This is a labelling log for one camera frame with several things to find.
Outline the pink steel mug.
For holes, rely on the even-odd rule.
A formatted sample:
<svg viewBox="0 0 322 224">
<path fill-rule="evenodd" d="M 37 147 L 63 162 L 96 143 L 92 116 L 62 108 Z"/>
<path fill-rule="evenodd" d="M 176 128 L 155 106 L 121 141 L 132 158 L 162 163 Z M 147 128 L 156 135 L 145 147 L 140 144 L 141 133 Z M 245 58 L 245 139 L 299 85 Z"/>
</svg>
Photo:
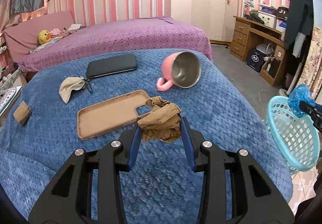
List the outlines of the pink steel mug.
<svg viewBox="0 0 322 224">
<path fill-rule="evenodd" d="M 201 64 L 196 54 L 189 51 L 177 52 L 166 57 L 162 63 L 163 77 L 156 83 L 160 92 L 169 90 L 172 86 L 191 88 L 200 80 Z"/>
</svg>

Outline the beige cloth pouch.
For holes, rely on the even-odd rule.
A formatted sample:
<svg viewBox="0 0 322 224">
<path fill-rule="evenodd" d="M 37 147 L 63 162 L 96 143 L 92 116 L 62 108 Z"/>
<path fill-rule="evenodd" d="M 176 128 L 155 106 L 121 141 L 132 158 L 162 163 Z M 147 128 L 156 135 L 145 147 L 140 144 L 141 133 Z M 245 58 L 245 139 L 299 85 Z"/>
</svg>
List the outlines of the beige cloth pouch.
<svg viewBox="0 0 322 224">
<path fill-rule="evenodd" d="M 85 79 L 79 77 L 67 77 L 60 85 L 59 95 L 64 103 L 68 103 L 72 94 L 72 91 L 78 91 L 84 89 Z"/>
</svg>

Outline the tan phone case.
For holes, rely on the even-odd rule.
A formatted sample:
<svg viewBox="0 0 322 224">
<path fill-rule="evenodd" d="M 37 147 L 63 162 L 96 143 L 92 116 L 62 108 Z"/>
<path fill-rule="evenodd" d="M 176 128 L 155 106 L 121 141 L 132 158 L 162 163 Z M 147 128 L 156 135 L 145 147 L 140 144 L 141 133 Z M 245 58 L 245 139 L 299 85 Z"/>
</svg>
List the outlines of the tan phone case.
<svg viewBox="0 0 322 224">
<path fill-rule="evenodd" d="M 77 136 L 84 141 L 135 123 L 140 117 L 136 109 L 149 98 L 144 90 L 135 90 L 82 108 L 76 117 Z"/>
</svg>

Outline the black phone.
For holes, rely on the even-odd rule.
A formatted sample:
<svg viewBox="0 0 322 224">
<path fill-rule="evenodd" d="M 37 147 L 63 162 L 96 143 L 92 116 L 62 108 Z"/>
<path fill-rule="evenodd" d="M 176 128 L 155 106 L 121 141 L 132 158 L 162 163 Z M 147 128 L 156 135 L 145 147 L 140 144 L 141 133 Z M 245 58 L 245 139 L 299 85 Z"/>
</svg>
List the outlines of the black phone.
<svg viewBox="0 0 322 224">
<path fill-rule="evenodd" d="M 87 67 L 86 78 L 95 79 L 136 69 L 136 56 L 129 53 L 90 62 Z"/>
</svg>

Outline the blue plastic bag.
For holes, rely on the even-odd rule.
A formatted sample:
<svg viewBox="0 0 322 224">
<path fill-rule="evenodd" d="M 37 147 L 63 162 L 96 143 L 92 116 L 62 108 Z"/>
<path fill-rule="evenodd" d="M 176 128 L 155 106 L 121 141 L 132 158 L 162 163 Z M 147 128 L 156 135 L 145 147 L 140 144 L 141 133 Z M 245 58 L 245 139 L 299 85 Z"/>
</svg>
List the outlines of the blue plastic bag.
<svg viewBox="0 0 322 224">
<path fill-rule="evenodd" d="M 315 106 L 315 101 L 311 97 L 310 89 L 305 84 L 300 84 L 294 88 L 288 98 L 288 106 L 298 118 L 302 118 L 306 115 L 306 113 L 300 109 L 300 102 L 302 101 L 313 107 Z"/>
</svg>

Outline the dark hanging jacket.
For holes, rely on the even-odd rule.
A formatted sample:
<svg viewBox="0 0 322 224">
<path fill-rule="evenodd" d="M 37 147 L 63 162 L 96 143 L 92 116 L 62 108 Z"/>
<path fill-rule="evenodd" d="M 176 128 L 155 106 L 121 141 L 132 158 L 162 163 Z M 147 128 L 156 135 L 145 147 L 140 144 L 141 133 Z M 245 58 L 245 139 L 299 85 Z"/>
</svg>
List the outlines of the dark hanging jacket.
<svg viewBox="0 0 322 224">
<path fill-rule="evenodd" d="M 313 0 L 290 0 L 284 47 L 288 49 L 298 33 L 311 35 L 313 29 Z"/>
</svg>

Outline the pink sofa headboard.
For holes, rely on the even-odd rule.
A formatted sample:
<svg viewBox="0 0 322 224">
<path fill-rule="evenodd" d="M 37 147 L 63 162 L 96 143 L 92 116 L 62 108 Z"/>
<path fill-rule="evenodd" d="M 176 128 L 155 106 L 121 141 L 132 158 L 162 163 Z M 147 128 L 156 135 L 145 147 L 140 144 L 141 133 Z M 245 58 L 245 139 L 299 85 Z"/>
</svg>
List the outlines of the pink sofa headboard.
<svg viewBox="0 0 322 224">
<path fill-rule="evenodd" d="M 43 15 L 4 31 L 4 40 L 13 62 L 20 62 L 28 55 L 29 50 L 35 49 L 38 44 L 38 35 L 42 30 L 51 31 L 54 28 L 68 28 L 75 23 L 70 11 L 55 12 Z"/>
</svg>

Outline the white storage box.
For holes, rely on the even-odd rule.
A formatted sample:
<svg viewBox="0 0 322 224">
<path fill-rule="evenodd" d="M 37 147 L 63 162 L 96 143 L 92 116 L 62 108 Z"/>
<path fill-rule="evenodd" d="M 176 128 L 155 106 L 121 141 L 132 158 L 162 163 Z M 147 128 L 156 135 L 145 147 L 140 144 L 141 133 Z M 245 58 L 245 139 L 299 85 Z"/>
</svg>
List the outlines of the white storage box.
<svg viewBox="0 0 322 224">
<path fill-rule="evenodd" d="M 271 28 L 276 28 L 277 18 L 275 15 L 258 11 L 258 17 L 262 19 L 262 21 L 264 22 L 264 25 L 269 26 Z"/>
</svg>

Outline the light blue trash basket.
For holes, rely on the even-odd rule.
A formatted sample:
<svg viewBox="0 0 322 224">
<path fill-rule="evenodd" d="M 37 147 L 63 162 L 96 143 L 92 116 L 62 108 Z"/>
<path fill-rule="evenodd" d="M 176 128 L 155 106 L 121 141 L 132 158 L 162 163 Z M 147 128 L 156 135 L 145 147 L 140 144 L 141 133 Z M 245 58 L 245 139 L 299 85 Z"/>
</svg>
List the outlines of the light blue trash basket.
<svg viewBox="0 0 322 224">
<path fill-rule="evenodd" d="M 264 125 L 271 133 L 290 173 L 312 169 L 318 161 L 320 139 L 309 115 L 298 118 L 293 114 L 285 96 L 274 96 L 266 108 Z"/>
</svg>

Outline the desk lamp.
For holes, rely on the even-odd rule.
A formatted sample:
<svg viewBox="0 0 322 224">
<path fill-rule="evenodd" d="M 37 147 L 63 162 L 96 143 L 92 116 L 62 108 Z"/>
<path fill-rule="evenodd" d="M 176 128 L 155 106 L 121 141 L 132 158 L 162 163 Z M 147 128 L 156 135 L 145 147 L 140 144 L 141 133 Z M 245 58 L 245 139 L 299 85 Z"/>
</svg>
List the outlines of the desk lamp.
<svg viewBox="0 0 322 224">
<path fill-rule="evenodd" d="M 246 0 L 244 1 L 244 12 L 243 12 L 243 17 L 249 14 L 249 11 L 251 8 L 254 8 L 254 3 L 253 0 Z"/>
</svg>

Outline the floral beige curtain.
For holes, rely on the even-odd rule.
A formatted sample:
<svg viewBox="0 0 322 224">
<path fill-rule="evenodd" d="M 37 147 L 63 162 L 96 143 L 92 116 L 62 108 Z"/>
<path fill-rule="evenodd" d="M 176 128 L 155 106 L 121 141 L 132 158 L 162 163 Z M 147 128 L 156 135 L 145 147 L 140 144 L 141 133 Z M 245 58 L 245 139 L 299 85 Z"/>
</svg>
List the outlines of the floral beige curtain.
<svg viewBox="0 0 322 224">
<path fill-rule="evenodd" d="M 310 89 L 311 97 L 316 99 L 321 91 L 322 62 L 322 32 L 321 28 L 313 26 L 312 40 L 308 55 L 297 85 L 305 84 Z"/>
</svg>

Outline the brown cardboard piece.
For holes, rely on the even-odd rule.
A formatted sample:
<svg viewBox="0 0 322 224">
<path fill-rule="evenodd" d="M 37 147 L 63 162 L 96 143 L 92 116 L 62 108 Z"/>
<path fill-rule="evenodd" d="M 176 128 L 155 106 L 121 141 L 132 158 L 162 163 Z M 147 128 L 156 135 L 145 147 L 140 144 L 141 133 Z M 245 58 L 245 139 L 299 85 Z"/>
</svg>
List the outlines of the brown cardboard piece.
<svg viewBox="0 0 322 224">
<path fill-rule="evenodd" d="M 24 126 L 31 114 L 31 108 L 23 101 L 14 111 L 13 116 L 21 126 Z"/>
</svg>

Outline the yellow duck plush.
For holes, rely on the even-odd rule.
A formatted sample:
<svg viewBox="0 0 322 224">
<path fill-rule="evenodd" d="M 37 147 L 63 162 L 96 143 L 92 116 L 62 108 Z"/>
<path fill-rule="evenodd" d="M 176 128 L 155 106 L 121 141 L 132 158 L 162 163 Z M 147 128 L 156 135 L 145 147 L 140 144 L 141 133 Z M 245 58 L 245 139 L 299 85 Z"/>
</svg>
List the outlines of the yellow duck plush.
<svg viewBox="0 0 322 224">
<path fill-rule="evenodd" d="M 39 34 L 38 34 L 38 43 L 40 45 L 46 44 L 48 42 L 50 42 L 52 39 L 52 35 L 49 31 L 47 30 L 42 30 Z"/>
</svg>

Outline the brown paper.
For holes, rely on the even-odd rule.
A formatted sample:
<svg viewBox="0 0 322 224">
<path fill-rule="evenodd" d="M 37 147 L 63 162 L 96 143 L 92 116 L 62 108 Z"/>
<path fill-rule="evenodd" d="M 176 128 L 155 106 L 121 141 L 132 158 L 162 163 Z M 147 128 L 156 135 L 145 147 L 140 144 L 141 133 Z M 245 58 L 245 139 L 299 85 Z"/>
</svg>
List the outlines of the brown paper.
<svg viewBox="0 0 322 224">
<path fill-rule="evenodd" d="M 149 98 L 145 105 L 152 110 L 137 122 L 142 131 L 142 141 L 170 143 L 180 138 L 181 110 L 175 103 L 155 96 Z"/>
</svg>

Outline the dotted cloth covered stand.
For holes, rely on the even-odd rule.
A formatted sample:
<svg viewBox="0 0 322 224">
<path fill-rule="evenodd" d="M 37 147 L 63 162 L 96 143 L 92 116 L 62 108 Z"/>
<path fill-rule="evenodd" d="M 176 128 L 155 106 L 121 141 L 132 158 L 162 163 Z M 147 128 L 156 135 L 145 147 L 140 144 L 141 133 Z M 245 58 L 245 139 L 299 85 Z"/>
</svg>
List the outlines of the dotted cloth covered stand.
<svg viewBox="0 0 322 224">
<path fill-rule="evenodd" d="M 17 98 L 20 95 L 21 89 L 23 86 L 12 87 L 1 91 L 1 106 L 0 106 L 0 115 L 9 111 L 11 106 L 16 102 Z"/>
</svg>

